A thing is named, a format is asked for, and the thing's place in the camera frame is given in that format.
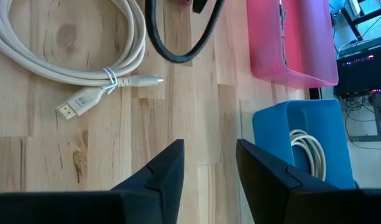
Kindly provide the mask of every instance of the coiled white cable in bin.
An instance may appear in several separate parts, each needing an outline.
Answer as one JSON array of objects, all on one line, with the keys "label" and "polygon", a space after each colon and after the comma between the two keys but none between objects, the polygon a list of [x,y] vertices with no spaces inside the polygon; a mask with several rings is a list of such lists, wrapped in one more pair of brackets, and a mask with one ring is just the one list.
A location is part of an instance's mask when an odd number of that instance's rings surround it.
[{"label": "coiled white cable in bin", "polygon": [[9,22],[8,15],[12,0],[0,0],[0,51],[42,77],[72,85],[93,86],[79,91],[74,98],[58,108],[66,118],[83,114],[96,105],[105,92],[115,87],[150,86],[163,81],[163,78],[158,75],[124,77],[134,71],[143,60],[146,37],[145,19],[135,0],[111,1],[128,20],[128,36],[124,51],[118,61],[109,68],[95,72],[82,72],[43,61],[28,50],[15,35]]},{"label": "coiled white cable in bin", "polygon": [[291,147],[300,146],[305,150],[310,163],[310,171],[313,177],[320,180],[326,180],[326,156],[320,142],[313,136],[310,136],[303,130],[294,129],[290,132]]}]

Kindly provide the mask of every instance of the pink box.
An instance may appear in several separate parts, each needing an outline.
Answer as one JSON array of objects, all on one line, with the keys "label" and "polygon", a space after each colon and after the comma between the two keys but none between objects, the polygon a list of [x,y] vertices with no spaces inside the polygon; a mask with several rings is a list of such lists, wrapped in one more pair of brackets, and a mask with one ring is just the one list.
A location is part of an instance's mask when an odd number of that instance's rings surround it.
[{"label": "pink box", "polygon": [[283,0],[285,54],[278,0],[247,0],[252,73],[293,88],[338,84],[328,0]]}]

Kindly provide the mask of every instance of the blue plastic bin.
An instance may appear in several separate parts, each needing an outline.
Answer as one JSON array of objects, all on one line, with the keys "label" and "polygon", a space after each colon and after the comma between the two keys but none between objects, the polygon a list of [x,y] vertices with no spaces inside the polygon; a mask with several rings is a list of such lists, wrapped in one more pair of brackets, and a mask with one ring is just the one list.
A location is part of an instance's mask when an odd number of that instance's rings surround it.
[{"label": "blue plastic bin", "polygon": [[302,148],[291,148],[290,131],[302,129],[314,136],[326,155],[326,182],[354,189],[341,105],[337,100],[296,100],[256,112],[252,120],[255,144],[281,160],[310,173]]}]

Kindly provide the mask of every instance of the white cable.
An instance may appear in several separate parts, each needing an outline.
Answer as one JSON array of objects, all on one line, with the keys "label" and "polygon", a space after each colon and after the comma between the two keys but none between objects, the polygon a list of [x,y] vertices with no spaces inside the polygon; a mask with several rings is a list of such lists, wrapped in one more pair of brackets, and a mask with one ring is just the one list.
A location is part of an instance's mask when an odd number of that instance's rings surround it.
[{"label": "white cable", "polygon": [[326,156],[320,142],[303,130],[294,129],[290,132],[291,147],[300,146],[305,150],[310,163],[310,173],[313,177],[326,180]]},{"label": "white cable", "polygon": [[[128,36],[123,53],[117,62],[109,68],[106,68],[108,72],[102,70],[96,72],[76,71],[59,67],[39,59],[30,50],[24,47],[12,29],[8,18],[12,0],[0,0],[0,51],[26,69],[42,77],[72,85],[95,86],[99,91],[103,91],[103,93],[106,90],[111,92],[110,90],[115,89],[115,87],[148,86],[162,82],[163,79],[156,75],[124,77],[134,71],[143,60],[146,37],[145,19],[135,0],[111,1],[128,20]],[[117,78],[114,83],[111,81],[113,77]],[[91,97],[98,98],[99,95],[103,95],[103,93],[98,93]],[[84,111],[72,112],[80,115]]]}]

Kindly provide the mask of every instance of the floor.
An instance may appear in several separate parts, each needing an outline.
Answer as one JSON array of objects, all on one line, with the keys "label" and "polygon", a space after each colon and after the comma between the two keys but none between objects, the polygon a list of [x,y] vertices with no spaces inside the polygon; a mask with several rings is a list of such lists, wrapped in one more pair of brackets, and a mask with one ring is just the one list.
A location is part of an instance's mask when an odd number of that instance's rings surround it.
[{"label": "floor", "polygon": [[[340,9],[343,7],[345,0],[330,0],[330,3],[333,6],[331,10]],[[365,13],[369,13],[379,9],[381,5],[377,4],[375,0],[367,0],[362,2],[360,6]],[[357,28],[361,34],[365,34],[365,40],[381,37],[381,17],[376,17],[369,21],[363,22],[359,24]],[[342,44],[354,39],[355,35],[345,21],[345,18],[343,18],[343,16],[337,17],[336,35],[334,37],[337,48],[340,48]],[[333,89],[324,88],[323,95],[325,98],[334,98]],[[371,120],[374,118],[373,114],[365,108],[362,108],[360,111],[353,111],[350,116],[351,118],[362,121]],[[349,134],[354,136],[377,134],[374,122],[358,122],[348,119],[347,127]],[[381,142],[355,143],[358,146],[367,148],[364,149],[357,147],[348,140],[349,153],[355,180],[363,188],[381,188],[381,150],[377,150],[381,149]]]},{"label": "floor", "polygon": [[[201,15],[157,2],[166,45],[187,52],[204,31],[213,1]],[[40,78],[0,53],[0,192],[107,190],[182,138],[178,223],[252,223],[237,175],[236,139],[253,141],[257,110],[306,96],[252,76],[246,15],[246,4],[226,1],[202,53],[183,65],[164,61],[147,40],[134,73],[158,73],[165,83],[116,90],[69,121],[55,108],[78,86]],[[73,69],[112,64],[125,41],[126,20],[106,0],[13,1],[11,21],[36,55]]]}]

